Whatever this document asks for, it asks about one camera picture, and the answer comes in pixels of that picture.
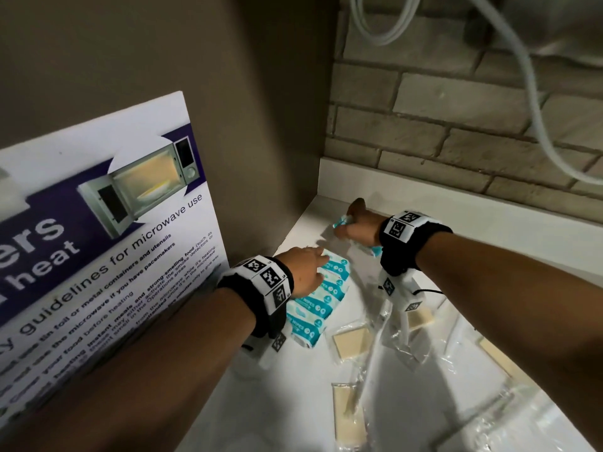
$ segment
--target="wet wipes package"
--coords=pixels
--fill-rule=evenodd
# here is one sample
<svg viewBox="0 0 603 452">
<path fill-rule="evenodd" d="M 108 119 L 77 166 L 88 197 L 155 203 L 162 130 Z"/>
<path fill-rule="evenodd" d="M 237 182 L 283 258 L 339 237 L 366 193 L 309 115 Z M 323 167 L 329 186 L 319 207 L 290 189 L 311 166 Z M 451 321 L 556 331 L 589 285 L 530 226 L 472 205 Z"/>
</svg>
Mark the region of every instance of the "wet wipes package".
<svg viewBox="0 0 603 452">
<path fill-rule="evenodd" d="M 308 311 L 295 301 L 287 303 L 287 319 L 291 323 L 291 336 L 304 347 L 312 348 L 324 331 L 324 319 Z"/>
<path fill-rule="evenodd" d="M 340 225 L 347 225 L 349 223 L 352 223 L 353 221 L 354 219 L 352 216 L 342 216 L 337 222 L 333 224 L 333 228 L 337 228 Z M 381 257 L 381 254 L 383 253 L 383 248 L 381 246 L 365 247 L 354 241 L 352 241 L 351 243 L 359 247 L 364 252 L 369 252 L 373 257 Z"/>
<path fill-rule="evenodd" d="M 324 331 L 324 321 L 339 306 L 349 287 L 350 262 L 329 250 L 323 254 L 330 260 L 318 268 L 324 276 L 322 284 L 310 295 L 287 303 L 291 334 L 295 341 L 309 348 L 318 341 Z"/>
</svg>

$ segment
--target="hand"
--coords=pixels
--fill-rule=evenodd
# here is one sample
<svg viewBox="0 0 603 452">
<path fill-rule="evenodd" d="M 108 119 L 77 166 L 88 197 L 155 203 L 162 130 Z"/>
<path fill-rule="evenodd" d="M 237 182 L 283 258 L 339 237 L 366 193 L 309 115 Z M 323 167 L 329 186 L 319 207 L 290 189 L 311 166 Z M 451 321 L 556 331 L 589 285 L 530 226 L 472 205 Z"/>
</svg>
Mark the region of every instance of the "hand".
<svg viewBox="0 0 603 452">
<path fill-rule="evenodd" d="M 293 274 L 294 289 L 292 296 L 302 298 L 316 290 L 323 282 L 324 276 L 316 272 L 316 268 L 326 265 L 328 256 L 321 255 L 322 247 L 294 247 L 276 256 Z"/>
<path fill-rule="evenodd" d="M 354 218 L 354 223 L 340 225 L 335 228 L 335 236 L 339 239 L 351 239 L 363 246 L 381 246 L 379 229 L 388 217 L 367 211 L 367 205 L 362 198 L 356 198 L 350 204 L 347 215 Z"/>
</svg>

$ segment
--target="poster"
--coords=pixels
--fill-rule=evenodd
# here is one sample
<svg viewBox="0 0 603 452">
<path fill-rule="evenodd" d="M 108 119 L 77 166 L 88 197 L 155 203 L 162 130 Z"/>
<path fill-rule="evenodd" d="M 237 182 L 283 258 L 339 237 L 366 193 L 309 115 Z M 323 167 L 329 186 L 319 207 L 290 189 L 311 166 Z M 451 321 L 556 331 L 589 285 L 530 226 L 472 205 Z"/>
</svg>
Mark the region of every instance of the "poster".
<svg viewBox="0 0 603 452">
<path fill-rule="evenodd" d="M 182 92 L 0 150 L 0 428 L 227 268 Z"/>
</svg>

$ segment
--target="wristband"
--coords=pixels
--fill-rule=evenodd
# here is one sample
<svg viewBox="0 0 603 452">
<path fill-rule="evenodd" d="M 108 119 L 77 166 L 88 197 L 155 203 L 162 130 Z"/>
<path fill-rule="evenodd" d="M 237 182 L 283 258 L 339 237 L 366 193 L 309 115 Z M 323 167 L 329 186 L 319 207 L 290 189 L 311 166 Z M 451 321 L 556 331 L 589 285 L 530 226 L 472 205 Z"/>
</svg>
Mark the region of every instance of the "wristband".
<svg viewBox="0 0 603 452">
<path fill-rule="evenodd" d="M 381 266 L 391 276 L 399 276 L 409 268 L 419 269 L 418 251 L 435 233 L 452 233 L 439 220 L 416 211 L 404 211 L 385 220 L 379 229 L 383 246 Z"/>
<path fill-rule="evenodd" d="M 285 308 L 294 288 L 287 266 L 273 257 L 256 256 L 222 274 L 216 288 L 230 288 L 256 317 L 253 336 L 275 337 L 285 324 Z"/>
</svg>

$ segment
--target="microwave illustration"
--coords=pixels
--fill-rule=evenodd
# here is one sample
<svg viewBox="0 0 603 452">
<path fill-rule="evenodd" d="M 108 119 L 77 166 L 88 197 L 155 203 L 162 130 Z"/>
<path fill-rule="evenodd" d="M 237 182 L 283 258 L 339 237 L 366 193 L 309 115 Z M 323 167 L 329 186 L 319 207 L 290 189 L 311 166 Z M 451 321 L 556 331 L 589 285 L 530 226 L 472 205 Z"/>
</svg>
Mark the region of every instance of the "microwave illustration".
<svg viewBox="0 0 603 452">
<path fill-rule="evenodd" d="M 199 176 L 185 137 L 77 189 L 109 236 L 117 238 L 132 222 Z"/>
</svg>

